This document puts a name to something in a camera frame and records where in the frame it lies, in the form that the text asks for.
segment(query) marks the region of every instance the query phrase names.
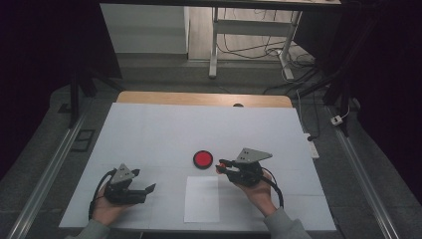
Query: table leg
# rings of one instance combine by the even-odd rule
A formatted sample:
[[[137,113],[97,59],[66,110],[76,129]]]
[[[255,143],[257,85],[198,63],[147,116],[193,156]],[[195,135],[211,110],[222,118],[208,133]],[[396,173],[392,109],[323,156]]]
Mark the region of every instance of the table leg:
[[[212,23],[212,45],[210,58],[210,72],[209,78],[215,79],[217,77],[217,28],[218,28],[218,8],[213,8],[214,19]]]
[[[279,52],[279,59],[280,59],[280,62],[282,63],[283,72],[286,76],[286,80],[292,80],[294,78],[292,74],[292,70],[289,65],[289,61],[288,61],[288,53],[289,53],[289,48],[293,41],[293,37],[295,36],[296,29],[298,27],[298,22],[299,22],[301,13],[302,12],[297,12],[297,11],[293,12],[292,24],[289,29],[289,33],[286,36],[286,42],[283,47],[283,51],[281,52],[281,54]]]

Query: wrist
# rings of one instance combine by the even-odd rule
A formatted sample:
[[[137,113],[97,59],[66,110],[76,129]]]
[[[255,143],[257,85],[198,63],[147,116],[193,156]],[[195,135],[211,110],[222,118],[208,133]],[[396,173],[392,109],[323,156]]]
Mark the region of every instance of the wrist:
[[[274,205],[274,203],[271,201],[271,199],[260,201],[259,203],[256,203],[255,205],[265,217],[277,211],[277,208]]]
[[[97,222],[99,222],[100,224],[106,226],[106,227],[108,227],[110,225],[110,221],[107,220],[107,219],[104,220],[104,219],[102,219],[100,217],[93,217],[93,219],[96,220]]]

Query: metal rail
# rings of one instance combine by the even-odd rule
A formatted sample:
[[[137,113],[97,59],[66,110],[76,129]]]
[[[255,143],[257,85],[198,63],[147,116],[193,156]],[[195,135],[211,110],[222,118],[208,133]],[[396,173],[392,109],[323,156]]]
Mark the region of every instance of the metal rail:
[[[69,150],[71,149],[72,143],[78,135],[79,129],[85,121],[92,102],[92,99],[85,99],[83,101],[80,118],[76,121],[73,128],[68,129],[63,137],[59,147],[44,170],[43,175],[35,186],[34,191],[31,193],[31,196],[26,202],[21,214],[16,220],[15,225],[9,232],[9,235],[7,236],[8,239],[23,239],[26,237],[38,211],[50,191],[54,180],[56,179],[57,174],[59,173],[63,162],[65,161],[66,156],[68,155]]]
[[[335,115],[329,110],[328,107],[326,107],[325,109],[327,110],[330,116],[335,117]],[[379,198],[378,193],[376,192],[368,174],[366,173],[366,170],[363,164],[361,163],[359,156],[357,155],[356,150],[354,149],[354,146],[351,143],[350,139],[343,135],[339,127],[335,128],[335,133],[350,162],[351,168],[354,171],[357,181],[359,182],[362,188],[363,194],[365,195],[369,205],[372,207],[374,216],[378,221],[379,227],[381,228],[381,231],[384,234],[385,238],[399,239],[400,237],[398,235],[397,230],[395,229],[393,221],[391,220],[391,217],[388,214],[384,203]]]

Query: dark background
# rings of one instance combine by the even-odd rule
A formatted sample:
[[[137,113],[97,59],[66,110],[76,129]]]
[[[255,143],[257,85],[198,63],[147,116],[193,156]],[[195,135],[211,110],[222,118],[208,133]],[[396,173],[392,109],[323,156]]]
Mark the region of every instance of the dark background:
[[[3,177],[49,108],[51,93],[95,69],[120,77],[100,4],[18,0],[0,8],[0,109]]]
[[[422,20],[416,4],[390,1],[349,75],[351,94],[361,104],[359,121],[422,202]],[[342,57],[354,20],[350,14],[340,19],[323,62]],[[6,1],[0,34],[2,177],[44,117],[52,91],[85,67],[120,74],[96,1]]]

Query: black cable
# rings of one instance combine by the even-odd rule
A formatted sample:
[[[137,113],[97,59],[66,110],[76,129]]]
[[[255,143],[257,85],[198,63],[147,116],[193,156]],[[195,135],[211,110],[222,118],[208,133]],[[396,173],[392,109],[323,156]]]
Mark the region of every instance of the black cable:
[[[309,69],[307,72],[305,72],[301,77],[299,77],[298,79],[296,79],[295,80],[295,82],[298,82],[298,81],[301,81],[303,78],[305,78],[306,76],[307,76],[307,74],[309,74],[311,71],[315,71],[315,70],[317,70],[316,68],[312,68],[312,69]],[[306,81],[308,81],[312,76],[314,76],[316,73],[313,73],[313,74],[311,74],[310,76],[309,76],[309,78],[307,79],[307,80],[304,80],[303,81],[303,83],[305,83]],[[283,88],[283,87],[286,87],[286,86],[289,86],[289,85],[291,85],[291,84],[293,84],[293,82],[288,82],[288,83],[284,83],[284,84],[282,84],[282,85],[278,85],[278,86],[275,86],[275,87],[268,87],[268,88],[266,88],[264,91],[263,91],[263,93],[262,93],[262,95],[265,95],[266,93],[267,93],[267,91],[269,91],[269,90],[274,90],[274,89],[279,89],[279,88]],[[290,90],[292,90],[294,87],[296,87],[296,86],[293,86],[292,88],[290,88],[289,90],[287,90],[286,92],[285,92],[285,95],[290,91]]]
[[[276,21],[276,16],[277,16],[277,10],[274,12],[273,22]],[[266,47],[264,48],[264,52],[266,52],[266,53],[267,53],[268,44],[270,43],[270,39],[271,39],[271,36],[268,37]]]
[[[304,54],[300,54],[298,56],[296,56],[296,59],[293,60],[292,59],[292,55],[290,53],[288,53],[289,59],[288,61],[296,68],[307,68],[307,67],[314,67],[316,65],[315,62],[307,62],[307,61],[299,61],[299,57],[301,56],[310,56],[311,54],[309,53],[304,53]]]
[[[302,82],[298,83],[297,85],[292,86],[291,88],[289,88],[286,92],[285,92],[285,96],[288,95],[288,93],[293,90],[294,88],[298,88],[301,85],[303,85],[304,83],[306,83],[307,81],[309,81],[314,75],[316,75],[319,72],[319,69],[317,68],[312,68],[312,70],[315,70],[312,74],[310,74],[308,77],[306,77]]]
[[[223,90],[227,94],[232,94],[229,90],[227,90],[227,89],[225,89],[223,87],[217,86],[217,88],[220,89],[220,90]]]
[[[272,57],[279,57],[282,54],[283,48],[269,48],[265,50],[265,53]]]
[[[316,135],[315,137],[319,137],[320,135],[320,126],[319,126],[319,115],[317,113],[317,102],[316,102],[316,92],[313,93],[313,99],[314,99],[314,110],[316,111]]]
[[[260,10],[260,9],[254,9],[254,13],[255,14],[260,14],[260,13],[266,13],[267,12],[267,10],[261,10],[261,12],[257,12],[257,10]]]
[[[279,196],[279,205],[282,208],[285,208],[285,200],[283,199],[283,193],[282,190],[280,190],[279,186],[264,175],[261,176],[261,180],[267,182],[268,184],[270,184],[270,186],[274,188],[274,190],[277,192],[277,195]]]
[[[247,57],[247,56],[244,56],[244,55],[241,55],[241,54],[237,54],[237,53],[234,53],[234,52],[226,52],[226,51],[223,51],[223,50],[220,48],[220,46],[218,46],[218,44],[217,44],[217,48],[218,48],[218,50],[220,50],[222,53],[233,54],[233,55],[236,55],[236,56],[239,56],[239,57],[243,57],[243,58],[246,58],[246,59],[259,59],[259,58],[264,58],[264,57],[267,57],[268,55],[270,55],[270,53],[267,53],[267,54],[265,54],[265,55],[263,55],[263,56],[258,56],[258,57]]]
[[[274,182],[276,183],[276,185],[279,185],[278,183],[277,183],[277,180],[276,180],[276,177],[273,175],[273,173],[269,170],[269,169],[267,169],[267,168],[265,168],[265,167],[261,167],[262,169],[264,169],[264,170],[266,170],[268,173],[270,173],[270,175],[274,178]]]
[[[279,186],[276,183],[274,183],[272,180],[268,179],[264,175],[259,175],[259,174],[254,173],[254,172],[250,172],[250,171],[244,170],[244,171],[242,171],[242,173],[245,173],[245,174],[247,174],[249,176],[252,176],[252,177],[255,177],[255,178],[260,178],[261,180],[263,180],[263,181],[267,182],[268,184],[270,184],[270,186],[272,186],[274,188],[274,190],[277,192],[277,195],[279,196],[279,205],[282,208],[285,208],[285,201],[283,199],[282,190],[280,190]]]
[[[117,172],[117,169],[113,169],[112,171],[109,171],[108,173],[106,173],[106,174],[103,176],[102,180],[100,180],[100,183],[99,183],[99,185],[97,186],[96,192],[94,193],[93,200],[92,200],[92,201],[91,201],[91,203],[90,203],[90,211],[89,211],[89,213],[88,213],[88,219],[89,219],[89,220],[91,220],[91,219],[93,218],[94,208],[96,208],[96,201],[97,201],[97,199],[100,199],[100,197],[99,197],[99,198],[97,198],[97,195],[99,194],[99,191],[100,191],[100,188],[101,188],[101,187],[102,187],[102,185],[103,185],[103,182],[106,180],[106,178],[107,178],[108,176],[113,176],[116,172]]]
[[[282,44],[282,43],[285,43],[285,42],[275,42],[275,43],[270,43],[270,44],[268,44],[268,46],[277,45],[277,44]],[[267,44],[259,45],[259,46],[256,46],[256,47],[250,47],[250,48],[237,49],[237,50],[229,50],[229,49],[227,48],[227,46],[226,46],[226,49],[227,49],[227,51],[229,51],[229,52],[244,52],[244,51],[248,51],[248,50],[253,50],[253,49],[257,49],[257,48],[262,48],[262,47],[265,47],[265,46],[267,46]]]

